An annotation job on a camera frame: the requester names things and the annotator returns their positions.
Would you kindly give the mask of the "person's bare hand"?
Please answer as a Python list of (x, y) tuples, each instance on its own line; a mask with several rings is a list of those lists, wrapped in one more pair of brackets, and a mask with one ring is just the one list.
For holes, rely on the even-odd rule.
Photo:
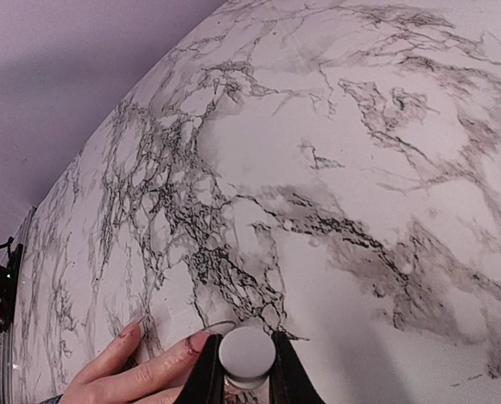
[(200, 330), (164, 353), (127, 369), (143, 335), (142, 324), (128, 325), (108, 347), (87, 364), (61, 396), (61, 403), (178, 403), (211, 327)]

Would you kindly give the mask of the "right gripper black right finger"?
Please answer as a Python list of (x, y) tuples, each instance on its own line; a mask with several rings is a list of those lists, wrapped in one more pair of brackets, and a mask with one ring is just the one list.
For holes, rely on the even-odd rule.
[(324, 404), (308, 377), (290, 339), (275, 331), (276, 354), (269, 371), (269, 402), (274, 404)]

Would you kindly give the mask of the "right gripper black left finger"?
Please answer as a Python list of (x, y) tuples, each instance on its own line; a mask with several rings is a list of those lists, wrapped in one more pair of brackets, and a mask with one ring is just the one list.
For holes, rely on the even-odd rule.
[(208, 337), (194, 368), (178, 396), (178, 404), (222, 404), (225, 374), (219, 359), (223, 336)]

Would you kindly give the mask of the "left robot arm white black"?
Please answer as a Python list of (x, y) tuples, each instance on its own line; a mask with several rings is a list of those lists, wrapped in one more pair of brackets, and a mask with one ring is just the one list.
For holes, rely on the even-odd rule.
[(10, 237), (4, 244), (0, 244), (0, 249), (5, 249), (8, 253), (8, 262), (5, 266), (0, 264), (0, 299), (11, 300), (16, 297), (19, 281), (19, 270), (23, 255), (24, 245), (19, 243), (14, 250), (11, 250), (13, 238)]

